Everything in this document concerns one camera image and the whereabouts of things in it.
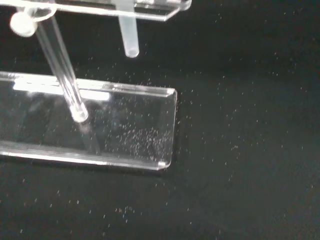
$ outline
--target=round knob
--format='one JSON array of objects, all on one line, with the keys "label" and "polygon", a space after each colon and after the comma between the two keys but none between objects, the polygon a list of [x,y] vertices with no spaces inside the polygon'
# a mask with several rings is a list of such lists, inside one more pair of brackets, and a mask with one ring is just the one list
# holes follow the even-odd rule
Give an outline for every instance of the round knob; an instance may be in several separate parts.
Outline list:
[{"label": "round knob", "polygon": [[17,35],[26,38],[31,37],[36,32],[38,25],[26,12],[18,11],[13,14],[10,27]]}]

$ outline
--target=rod base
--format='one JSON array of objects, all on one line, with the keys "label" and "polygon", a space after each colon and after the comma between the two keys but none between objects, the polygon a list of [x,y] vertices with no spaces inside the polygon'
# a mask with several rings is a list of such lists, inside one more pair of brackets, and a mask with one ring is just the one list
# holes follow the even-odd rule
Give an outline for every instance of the rod base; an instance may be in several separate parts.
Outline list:
[{"label": "rod base", "polygon": [[79,108],[70,106],[69,109],[75,122],[82,123],[88,119],[89,113],[84,103],[82,103]]},{"label": "rod base", "polygon": [[78,79],[73,120],[54,76],[0,72],[0,155],[160,170],[171,163],[177,92]]}]

